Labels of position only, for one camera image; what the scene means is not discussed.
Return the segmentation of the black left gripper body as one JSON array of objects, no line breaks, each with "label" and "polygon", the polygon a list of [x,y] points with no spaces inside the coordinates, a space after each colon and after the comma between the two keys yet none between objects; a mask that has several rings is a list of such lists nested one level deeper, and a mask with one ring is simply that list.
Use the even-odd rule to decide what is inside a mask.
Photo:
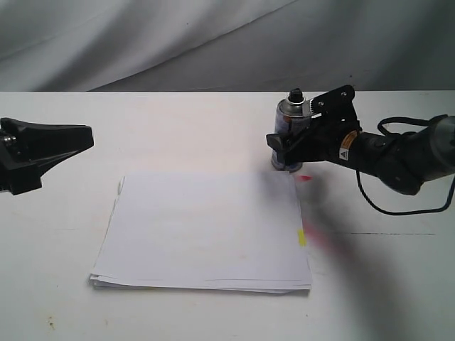
[{"label": "black left gripper body", "polygon": [[1,119],[1,191],[12,195],[21,193],[18,164],[21,161],[21,142],[15,120]]}]

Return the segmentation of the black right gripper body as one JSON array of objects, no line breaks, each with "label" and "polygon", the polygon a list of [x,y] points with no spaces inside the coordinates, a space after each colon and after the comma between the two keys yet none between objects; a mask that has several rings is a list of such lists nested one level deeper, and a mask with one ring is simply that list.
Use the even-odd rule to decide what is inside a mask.
[{"label": "black right gripper body", "polygon": [[[340,124],[327,127],[311,123],[308,128],[293,134],[293,144],[305,145],[303,153],[300,154],[302,163],[328,161],[349,169],[368,171],[370,161],[364,150],[365,142],[360,137],[361,131],[359,121],[357,124]],[[344,160],[340,157],[340,149],[347,135],[351,135],[353,140],[348,148],[348,158]]]}]

